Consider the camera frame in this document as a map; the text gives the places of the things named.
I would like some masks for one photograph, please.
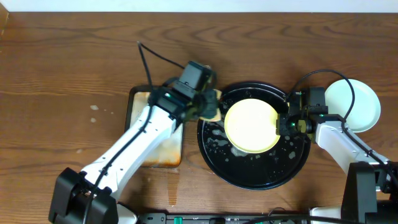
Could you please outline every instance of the black tray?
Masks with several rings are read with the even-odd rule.
[[[200,152],[215,174],[237,187],[266,190],[288,182],[299,172],[310,152],[308,137],[281,136],[277,144],[266,152],[235,156],[238,150],[232,149],[224,130],[225,114],[236,102],[254,98],[267,102],[278,113],[285,113],[288,106],[284,95],[278,88],[261,82],[236,83],[223,90],[220,101],[222,120],[217,123],[201,120],[198,123]]]

